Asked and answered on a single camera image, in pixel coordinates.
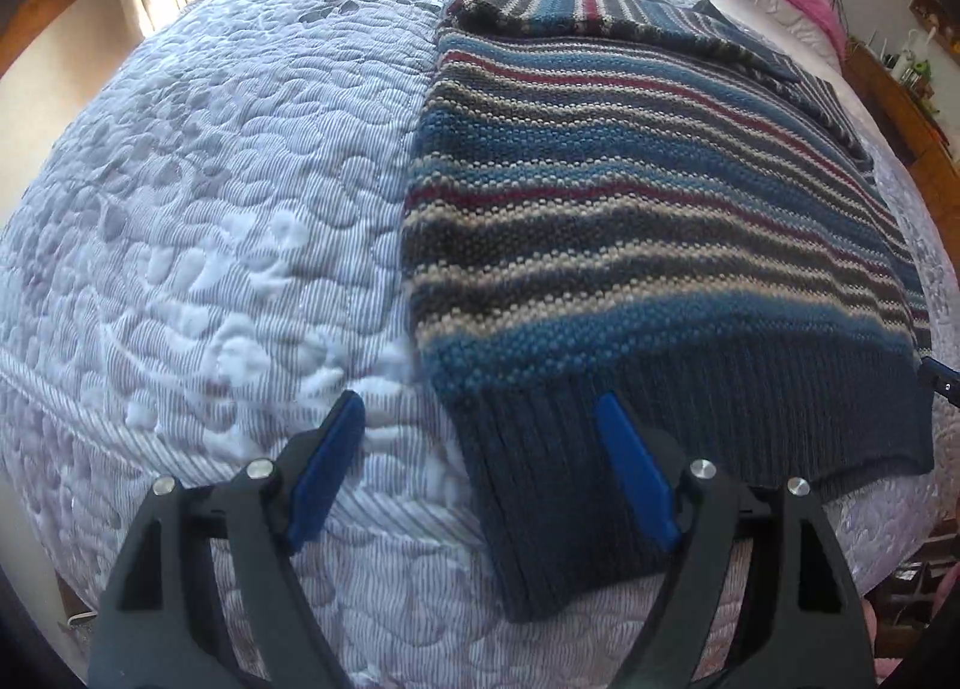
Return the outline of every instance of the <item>green object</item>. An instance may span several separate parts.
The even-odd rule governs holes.
[[[933,77],[933,70],[930,68],[930,61],[920,61],[914,64],[913,70],[920,74],[927,82]]]
[[[930,116],[935,117],[936,115],[940,114],[940,110],[938,110],[937,107],[934,107],[933,102],[928,98],[920,99],[920,106],[923,107],[930,114]]]

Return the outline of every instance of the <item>striped sweater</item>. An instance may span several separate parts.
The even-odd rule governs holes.
[[[451,0],[402,257],[516,621],[658,569],[592,411],[827,497],[932,467],[920,280],[832,88],[709,2]]]

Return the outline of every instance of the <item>bed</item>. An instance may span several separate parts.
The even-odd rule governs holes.
[[[960,366],[953,268],[909,174],[789,0],[710,0],[832,83],[914,256],[934,355]],[[0,462],[56,567],[95,606],[151,481],[223,480],[365,400],[359,459],[295,559],[358,686],[602,686],[652,603],[648,577],[513,625],[452,425],[409,334],[398,237],[443,0],[197,0],[67,129],[0,238]],[[932,474],[829,505],[858,588],[956,499],[960,433],[934,405]],[[736,625],[749,547],[704,653]],[[257,672],[229,553],[214,550]]]

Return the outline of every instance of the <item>wooden nightstand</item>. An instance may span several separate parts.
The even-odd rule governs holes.
[[[960,272],[960,174],[942,131],[862,44],[848,45],[843,75],[913,177]]]

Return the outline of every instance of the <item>ribbed hem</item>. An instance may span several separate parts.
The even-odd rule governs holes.
[[[637,532],[593,420],[616,388],[690,457],[755,486],[800,475],[822,497],[933,468],[932,393],[903,353],[797,335],[704,344],[622,360],[531,389],[445,405],[460,435],[513,622],[659,571]]]

